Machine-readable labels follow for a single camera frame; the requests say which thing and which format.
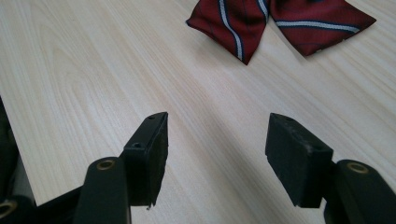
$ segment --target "fabric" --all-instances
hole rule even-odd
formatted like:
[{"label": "fabric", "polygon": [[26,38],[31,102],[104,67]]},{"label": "fabric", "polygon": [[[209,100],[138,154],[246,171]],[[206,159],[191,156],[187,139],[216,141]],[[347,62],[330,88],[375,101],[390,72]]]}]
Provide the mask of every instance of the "fabric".
[{"label": "fabric", "polygon": [[248,64],[270,15],[304,56],[350,38],[375,22],[344,0],[200,0],[186,23]]}]

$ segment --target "table surface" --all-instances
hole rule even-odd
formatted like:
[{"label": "table surface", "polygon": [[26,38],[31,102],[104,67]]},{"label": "table surface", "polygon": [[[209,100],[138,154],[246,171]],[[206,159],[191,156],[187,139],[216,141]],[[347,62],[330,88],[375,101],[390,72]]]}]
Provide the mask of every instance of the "table surface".
[{"label": "table surface", "polygon": [[349,1],[377,22],[308,58],[270,21],[248,66],[185,24],[196,3],[0,2],[0,93],[38,204],[162,111],[163,188],[150,211],[132,208],[134,223],[324,223],[322,209],[292,206],[267,162],[271,112],[396,190],[393,0]]}]

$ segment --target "wooden table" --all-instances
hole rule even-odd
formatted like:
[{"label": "wooden table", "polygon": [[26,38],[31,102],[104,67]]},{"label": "wooden table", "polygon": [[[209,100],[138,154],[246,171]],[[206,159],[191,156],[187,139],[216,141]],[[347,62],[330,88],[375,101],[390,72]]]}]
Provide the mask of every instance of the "wooden table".
[{"label": "wooden table", "polygon": [[377,23],[308,58],[270,21],[248,66],[185,24],[196,2],[1,1],[0,93],[38,204],[162,111],[163,188],[150,211],[132,208],[134,223],[324,223],[322,209],[292,206],[267,162],[270,112],[396,190],[393,0],[349,1]]}]

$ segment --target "screw hole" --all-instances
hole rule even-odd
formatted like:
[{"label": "screw hole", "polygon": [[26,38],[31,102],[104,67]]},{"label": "screw hole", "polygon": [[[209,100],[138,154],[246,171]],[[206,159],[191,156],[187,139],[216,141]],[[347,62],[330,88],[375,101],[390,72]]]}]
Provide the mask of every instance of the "screw hole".
[{"label": "screw hole", "polygon": [[140,147],[142,147],[142,144],[140,144],[140,143],[133,143],[133,144],[132,144],[132,147],[140,148]]},{"label": "screw hole", "polygon": [[113,167],[115,164],[114,161],[112,160],[107,160],[107,161],[101,161],[96,165],[96,168],[98,170],[109,170],[111,167]]},{"label": "screw hole", "polygon": [[369,169],[367,169],[367,167],[357,163],[357,162],[350,162],[346,165],[350,170],[358,173],[358,174],[362,174],[365,175],[367,173],[369,173]]},{"label": "screw hole", "polygon": [[15,201],[5,201],[0,203],[0,219],[11,214],[18,206]]}]

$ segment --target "light wood surface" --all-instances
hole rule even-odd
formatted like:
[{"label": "light wood surface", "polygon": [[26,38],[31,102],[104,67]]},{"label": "light wood surface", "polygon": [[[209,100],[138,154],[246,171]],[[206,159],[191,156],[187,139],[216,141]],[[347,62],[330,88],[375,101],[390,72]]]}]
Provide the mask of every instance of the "light wood surface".
[{"label": "light wood surface", "polygon": [[185,24],[196,3],[0,1],[0,93],[38,204],[80,186],[162,111],[163,188],[133,223],[324,223],[322,209],[292,206],[266,160],[270,112],[396,190],[393,0],[349,1],[377,23],[309,58],[270,21],[249,66]]}]

